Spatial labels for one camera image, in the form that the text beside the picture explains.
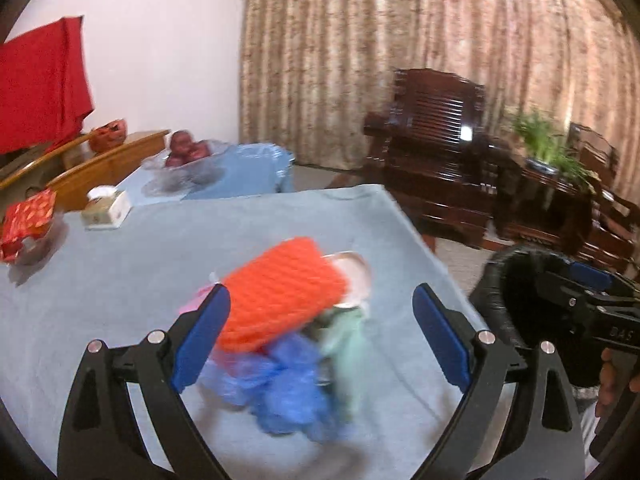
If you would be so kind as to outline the person's right hand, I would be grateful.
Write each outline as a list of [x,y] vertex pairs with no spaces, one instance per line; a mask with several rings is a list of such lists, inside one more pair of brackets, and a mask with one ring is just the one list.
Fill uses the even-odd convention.
[[605,348],[601,354],[603,361],[600,370],[599,395],[594,409],[597,417],[602,417],[605,409],[614,402],[616,398],[615,388],[617,386],[617,368],[613,363],[613,350]]

